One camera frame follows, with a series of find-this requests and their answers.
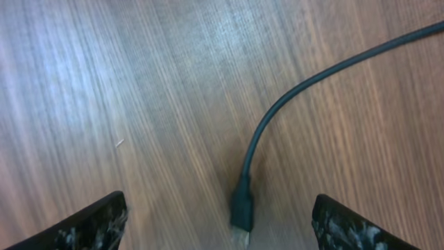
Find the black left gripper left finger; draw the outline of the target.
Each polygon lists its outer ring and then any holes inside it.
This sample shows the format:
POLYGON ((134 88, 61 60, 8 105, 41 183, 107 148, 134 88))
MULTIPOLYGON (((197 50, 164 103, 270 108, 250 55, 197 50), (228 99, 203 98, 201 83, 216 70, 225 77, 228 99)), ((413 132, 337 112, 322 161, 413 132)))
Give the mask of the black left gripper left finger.
POLYGON ((117 250, 128 221, 122 191, 114 191, 52 227, 8 247, 19 249, 117 250))

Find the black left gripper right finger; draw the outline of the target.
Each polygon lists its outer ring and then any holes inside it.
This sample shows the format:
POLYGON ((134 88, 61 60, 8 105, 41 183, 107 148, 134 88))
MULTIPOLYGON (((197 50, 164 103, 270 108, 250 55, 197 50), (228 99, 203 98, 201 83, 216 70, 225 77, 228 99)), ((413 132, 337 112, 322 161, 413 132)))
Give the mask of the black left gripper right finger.
POLYGON ((322 250, 417 250, 326 194, 316 197, 311 225, 322 250))

